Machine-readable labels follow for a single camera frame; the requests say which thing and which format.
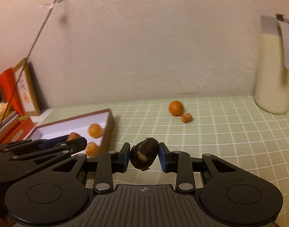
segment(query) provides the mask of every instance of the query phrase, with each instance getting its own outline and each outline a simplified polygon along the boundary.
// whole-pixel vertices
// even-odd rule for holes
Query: wall
[[[50,2],[0,0],[0,73]],[[289,0],[64,0],[31,55],[41,106],[250,94],[263,13],[289,18]]]

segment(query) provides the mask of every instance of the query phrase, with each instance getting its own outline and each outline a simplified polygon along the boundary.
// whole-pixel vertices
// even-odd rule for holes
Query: power cord
[[[8,102],[7,107],[6,107],[6,111],[5,111],[4,115],[2,116],[2,120],[1,120],[1,122],[0,122],[0,128],[1,128],[1,126],[2,126],[2,123],[3,123],[3,120],[4,120],[4,118],[5,118],[5,115],[6,115],[7,111],[8,111],[8,109],[9,109],[9,105],[10,105],[10,103],[11,103],[13,97],[14,97],[14,94],[15,94],[15,91],[16,91],[16,88],[17,88],[17,85],[18,85],[18,82],[19,82],[19,80],[20,80],[20,78],[21,78],[21,75],[22,75],[22,73],[23,73],[23,71],[24,71],[24,68],[25,68],[26,65],[27,65],[28,59],[29,59],[29,57],[30,57],[30,55],[31,55],[31,52],[32,52],[32,50],[33,50],[33,48],[34,48],[34,46],[35,46],[35,44],[36,44],[36,42],[37,42],[37,39],[38,39],[39,35],[40,35],[41,32],[42,32],[42,29],[44,28],[44,26],[45,26],[48,18],[50,17],[50,14],[51,14],[51,12],[52,12],[52,10],[53,10],[54,5],[55,5],[56,2],[57,2],[57,0],[54,0],[54,1],[53,1],[53,4],[52,4],[52,6],[51,6],[51,8],[50,8],[50,10],[49,10],[49,12],[48,12],[48,14],[47,14],[47,16],[46,16],[46,19],[44,20],[44,22],[43,22],[43,24],[42,24],[39,32],[37,33],[37,36],[36,36],[36,38],[35,38],[32,46],[31,46],[31,49],[30,49],[30,51],[29,51],[29,53],[28,53],[28,55],[27,55],[27,58],[26,58],[26,60],[25,60],[25,62],[24,62],[24,65],[23,65],[23,67],[22,67],[22,69],[21,69],[21,72],[20,72],[20,74],[19,74],[19,76],[18,76],[18,79],[17,79],[17,81],[16,81],[15,87],[14,87],[13,92],[12,92],[12,95],[11,95],[11,98],[10,98],[10,100],[9,100],[9,102]]]

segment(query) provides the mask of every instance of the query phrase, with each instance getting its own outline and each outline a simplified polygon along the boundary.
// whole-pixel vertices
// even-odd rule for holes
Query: stuffed toy
[[[5,113],[5,111],[6,111],[6,108],[7,108],[7,105],[8,105],[9,103],[8,102],[6,102],[6,103],[0,103],[0,120],[2,119],[2,117],[4,116],[4,113]],[[8,107],[8,109],[7,109],[7,113],[6,113],[6,115],[5,115],[5,118],[10,114],[10,112],[12,112],[12,107],[11,107],[11,105]]]

